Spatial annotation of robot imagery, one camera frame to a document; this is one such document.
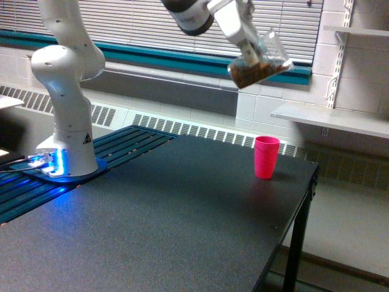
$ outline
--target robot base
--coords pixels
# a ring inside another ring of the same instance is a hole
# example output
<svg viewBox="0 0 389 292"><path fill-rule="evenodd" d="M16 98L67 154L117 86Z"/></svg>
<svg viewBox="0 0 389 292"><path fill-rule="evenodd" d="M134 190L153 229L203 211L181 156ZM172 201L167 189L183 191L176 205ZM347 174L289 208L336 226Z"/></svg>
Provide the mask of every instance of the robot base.
<svg viewBox="0 0 389 292"><path fill-rule="evenodd" d="M95 172L92 172L88 175L83 176L70 176L70 177L62 177L62 178L52 178L38 169L23 171L27 176L31 178L35 178L41 181L45 181L47 183L55 183L55 184L84 184L101 174L105 173L108 169L107 162L103 159L96 158L98 169ZM12 166L12 169L24 169L28 168L29 165L27 163L20 163Z"/></svg>

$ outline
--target window blinds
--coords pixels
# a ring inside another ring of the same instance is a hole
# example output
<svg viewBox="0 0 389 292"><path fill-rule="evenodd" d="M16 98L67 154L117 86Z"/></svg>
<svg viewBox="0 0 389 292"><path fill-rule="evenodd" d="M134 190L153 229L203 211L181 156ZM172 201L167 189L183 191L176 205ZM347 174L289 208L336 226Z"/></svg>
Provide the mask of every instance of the window blinds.
<svg viewBox="0 0 389 292"><path fill-rule="evenodd" d="M289 55L312 63L323 0L253 0L254 25L260 34L274 29ZM239 50L217 23L200 36L177 27L160 0L80 0L85 26L95 41L235 56ZM0 29L50 34L42 25L36 0L0 1Z"/></svg>

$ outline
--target pink cup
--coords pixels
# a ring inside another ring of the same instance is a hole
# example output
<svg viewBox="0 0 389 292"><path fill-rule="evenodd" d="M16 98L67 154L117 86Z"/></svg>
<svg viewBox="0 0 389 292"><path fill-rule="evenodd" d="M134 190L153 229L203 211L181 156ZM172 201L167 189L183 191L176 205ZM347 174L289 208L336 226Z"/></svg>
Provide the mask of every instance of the pink cup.
<svg viewBox="0 0 389 292"><path fill-rule="evenodd" d="M280 140L277 138L267 136L255 138L254 165L257 178L272 178L279 148Z"/></svg>

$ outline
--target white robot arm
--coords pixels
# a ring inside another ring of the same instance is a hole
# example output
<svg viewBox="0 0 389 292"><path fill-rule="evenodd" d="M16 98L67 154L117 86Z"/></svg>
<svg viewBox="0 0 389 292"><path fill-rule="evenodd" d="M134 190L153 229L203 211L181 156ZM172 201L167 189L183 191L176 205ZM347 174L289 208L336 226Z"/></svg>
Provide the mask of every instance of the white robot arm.
<svg viewBox="0 0 389 292"><path fill-rule="evenodd" d="M206 32L215 19L225 37L240 48L248 65L258 62L253 49L258 34L252 24L251 0L162 0L166 9L187 35Z"/></svg>
<svg viewBox="0 0 389 292"><path fill-rule="evenodd" d="M256 59L258 43L251 23L251 0L161 0L188 35L206 32L217 20L227 39L237 45L248 64ZM54 108L54 134L37 147L51 153L41 171L54 178L84 176L98 169L92 141L91 103L80 82L103 72L105 58L82 22L78 0L38 0L43 24L59 45L36 51L32 71L47 88Z"/></svg>
<svg viewBox="0 0 389 292"><path fill-rule="evenodd" d="M31 59L32 71L47 88L54 108L54 134L37 147L54 153L53 161L41 171L56 178L87 175L97 170L97 163L91 103L80 81L101 74L105 58L86 32L78 0L39 0L39 8L43 24L59 44L36 51Z"/></svg>

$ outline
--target teal window frame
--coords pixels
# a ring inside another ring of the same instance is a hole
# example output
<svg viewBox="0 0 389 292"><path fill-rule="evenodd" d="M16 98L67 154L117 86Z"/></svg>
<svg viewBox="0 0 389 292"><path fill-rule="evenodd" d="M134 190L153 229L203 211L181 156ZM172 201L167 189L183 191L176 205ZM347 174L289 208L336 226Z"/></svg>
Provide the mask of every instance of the teal window frame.
<svg viewBox="0 0 389 292"><path fill-rule="evenodd" d="M57 41L49 35L0 30L0 44L37 48L57 44ZM103 43L99 41L95 41L95 44L103 51L107 59L112 58L216 75L228 75L227 66L233 60L233 58L228 57ZM278 74L268 80L272 82L309 85L311 74L312 68L310 66L295 66L294 70Z"/></svg>

